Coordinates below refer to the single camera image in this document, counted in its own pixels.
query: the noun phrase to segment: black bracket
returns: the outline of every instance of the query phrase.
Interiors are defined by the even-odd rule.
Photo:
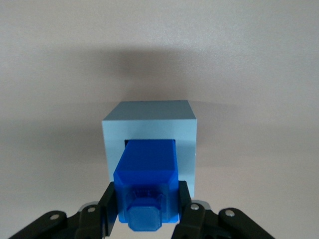
[[[9,239],[101,239],[109,237],[118,215],[114,182],[97,205],[67,218],[51,211]],[[179,218],[172,239],[274,239],[242,211],[223,209],[218,215],[191,201],[186,181],[179,182]]]

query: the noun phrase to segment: cube face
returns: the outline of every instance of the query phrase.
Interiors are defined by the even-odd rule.
[[[110,181],[125,140],[174,139],[179,179],[194,196],[197,119],[188,101],[121,102],[102,126]]]
[[[156,231],[178,220],[175,141],[129,140],[114,172],[119,220],[134,231]]]

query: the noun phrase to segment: metal screw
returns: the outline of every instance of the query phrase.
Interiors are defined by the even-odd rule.
[[[192,205],[190,205],[190,208],[191,208],[192,210],[198,210],[198,209],[199,209],[199,205],[193,203]]]
[[[88,209],[88,213],[92,213],[92,212],[94,212],[95,211],[95,207],[90,207],[89,209]]]
[[[232,210],[226,210],[225,214],[226,214],[226,216],[229,216],[229,217],[234,217],[235,216],[235,213]]]
[[[56,220],[59,218],[59,215],[58,214],[54,214],[50,217],[50,220]]]

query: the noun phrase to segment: bolt head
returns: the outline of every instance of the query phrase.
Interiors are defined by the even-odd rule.
[[[235,216],[235,213],[232,210],[229,210],[229,209],[225,211],[225,214],[228,217],[234,217]]]

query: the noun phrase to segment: blue block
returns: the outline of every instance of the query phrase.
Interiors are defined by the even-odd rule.
[[[156,231],[178,220],[175,141],[129,140],[114,172],[119,220],[134,231]]]
[[[102,126],[110,181],[125,140],[174,139],[179,179],[194,196],[197,119],[188,101],[120,102]]]

